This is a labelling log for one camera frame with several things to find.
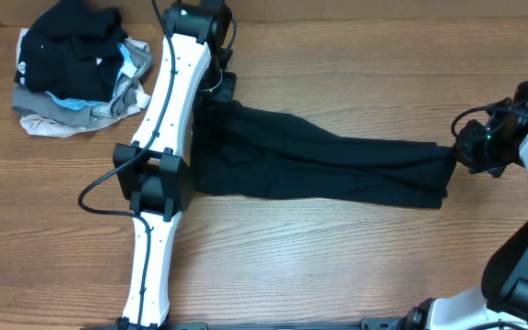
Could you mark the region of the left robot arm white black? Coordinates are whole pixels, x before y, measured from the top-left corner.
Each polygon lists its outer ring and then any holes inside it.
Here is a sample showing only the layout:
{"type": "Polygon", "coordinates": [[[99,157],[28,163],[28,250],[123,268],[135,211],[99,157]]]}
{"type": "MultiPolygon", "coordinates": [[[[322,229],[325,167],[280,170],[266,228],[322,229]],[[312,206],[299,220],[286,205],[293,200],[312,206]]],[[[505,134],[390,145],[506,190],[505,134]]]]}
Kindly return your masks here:
{"type": "Polygon", "coordinates": [[[169,272],[176,228],[193,198],[184,159],[193,110],[229,102],[237,77],[228,71],[236,22],[223,1],[177,1],[159,14],[165,32],[159,75],[147,112],[113,162],[135,228],[132,274],[117,329],[165,329],[169,272]]]}

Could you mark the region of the dark green t-shirt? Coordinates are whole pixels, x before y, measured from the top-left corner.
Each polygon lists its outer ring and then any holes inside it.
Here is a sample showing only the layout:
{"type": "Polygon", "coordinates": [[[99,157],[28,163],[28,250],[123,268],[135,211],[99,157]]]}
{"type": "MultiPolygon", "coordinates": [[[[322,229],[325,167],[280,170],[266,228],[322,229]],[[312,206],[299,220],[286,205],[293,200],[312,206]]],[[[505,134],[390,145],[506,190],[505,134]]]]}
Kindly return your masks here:
{"type": "Polygon", "coordinates": [[[434,142],[340,137],[232,101],[194,111],[191,166],[196,190],[211,195],[437,209],[456,160],[434,142]]]}

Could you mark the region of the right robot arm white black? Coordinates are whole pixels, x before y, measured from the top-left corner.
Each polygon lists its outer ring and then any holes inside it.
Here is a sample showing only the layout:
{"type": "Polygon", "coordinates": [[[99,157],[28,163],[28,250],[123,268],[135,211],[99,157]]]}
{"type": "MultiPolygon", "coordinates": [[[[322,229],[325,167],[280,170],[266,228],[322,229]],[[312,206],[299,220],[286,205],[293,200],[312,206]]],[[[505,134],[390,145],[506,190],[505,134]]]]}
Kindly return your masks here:
{"type": "MultiPolygon", "coordinates": [[[[528,180],[528,81],[512,98],[482,108],[486,124],[470,120],[452,133],[453,152],[472,174],[500,177],[514,163],[528,180]]],[[[528,329],[528,221],[489,259],[477,287],[428,299],[390,324],[394,330],[528,329]]]]}

